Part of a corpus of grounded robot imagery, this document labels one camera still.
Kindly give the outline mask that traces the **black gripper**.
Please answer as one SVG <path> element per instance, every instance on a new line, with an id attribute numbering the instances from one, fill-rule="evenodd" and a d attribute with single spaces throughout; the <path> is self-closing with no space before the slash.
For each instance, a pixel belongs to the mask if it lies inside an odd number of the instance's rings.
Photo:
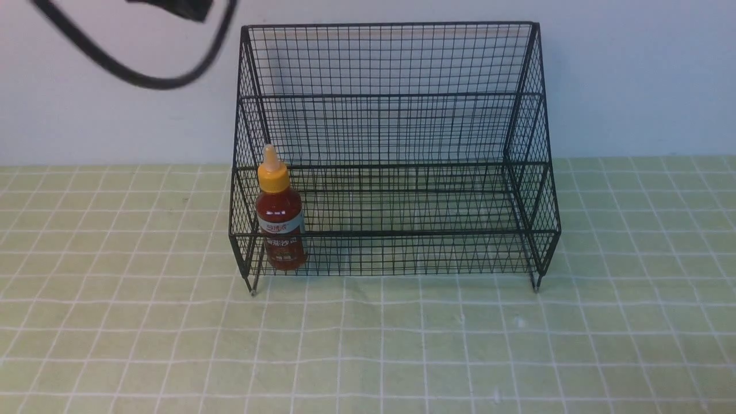
<path id="1" fill-rule="evenodd" d="M 166 11 L 184 20 L 202 23 L 213 7 L 212 0 L 130 0 L 127 3 L 140 3 Z"/>

